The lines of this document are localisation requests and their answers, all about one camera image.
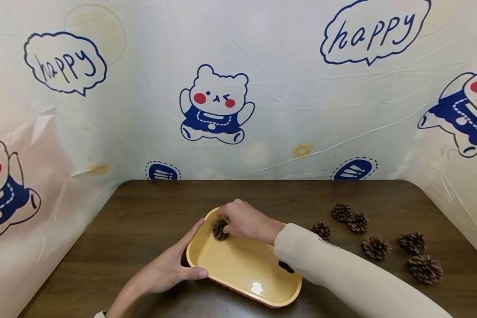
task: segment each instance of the brown pine cone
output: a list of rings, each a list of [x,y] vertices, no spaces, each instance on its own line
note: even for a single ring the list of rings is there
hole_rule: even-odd
[[[389,242],[383,241],[379,236],[372,235],[362,242],[362,250],[366,255],[375,260],[385,260],[392,252]]]
[[[338,222],[346,223],[346,221],[352,216],[352,212],[350,212],[351,210],[352,209],[348,204],[336,204],[331,211],[332,217]]]
[[[398,238],[400,247],[410,254],[420,254],[420,251],[426,248],[424,236],[419,231],[407,232]]]
[[[331,235],[331,228],[327,227],[322,222],[315,222],[313,227],[311,228],[311,232],[318,234],[323,241],[329,241],[329,237]]]
[[[369,228],[369,218],[363,213],[353,212],[348,218],[346,226],[355,233],[364,233]]]
[[[407,265],[413,278],[423,284],[437,283],[442,279],[442,265],[439,261],[432,260],[429,255],[416,255],[409,259]]]
[[[223,231],[226,225],[228,225],[226,220],[217,220],[216,223],[214,223],[212,234],[218,241],[224,241],[228,237],[228,233]]]

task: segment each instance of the backdrop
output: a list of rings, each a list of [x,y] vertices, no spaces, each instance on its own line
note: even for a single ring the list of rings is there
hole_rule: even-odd
[[[402,178],[477,248],[477,0],[0,0],[0,317],[138,178]]]

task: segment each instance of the beige sleeve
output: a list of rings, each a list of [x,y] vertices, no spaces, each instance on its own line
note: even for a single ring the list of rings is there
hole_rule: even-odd
[[[452,318],[443,308],[371,262],[288,224],[274,245],[278,258],[323,286],[363,317]]]
[[[104,315],[104,311],[101,311],[98,314],[96,314],[94,318],[106,318],[106,316]]]

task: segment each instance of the wooden table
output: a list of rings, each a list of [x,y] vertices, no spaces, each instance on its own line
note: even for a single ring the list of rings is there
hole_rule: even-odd
[[[392,254],[377,264],[418,288],[453,317],[477,317],[477,251],[429,198],[405,181],[129,181],[115,192],[75,243],[22,318],[93,318],[150,260],[170,247],[212,208],[242,198],[266,215],[310,227],[331,227],[330,242],[365,257],[367,235],[389,240]],[[333,220],[338,202],[369,215],[369,231],[356,235]],[[404,231],[427,237],[427,253],[445,274],[436,285],[416,282],[409,255],[397,244]],[[135,317],[282,318],[358,317],[323,287],[305,281],[299,298],[269,309],[212,281],[178,285],[142,302]]]

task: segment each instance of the yellow tray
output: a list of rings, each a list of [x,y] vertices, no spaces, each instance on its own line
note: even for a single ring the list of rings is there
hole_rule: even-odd
[[[268,244],[231,235],[224,241],[216,240],[212,235],[216,211],[217,208],[206,215],[205,223],[188,245],[189,265],[205,268],[211,280],[268,307],[280,308],[295,301],[302,277],[281,268]]]

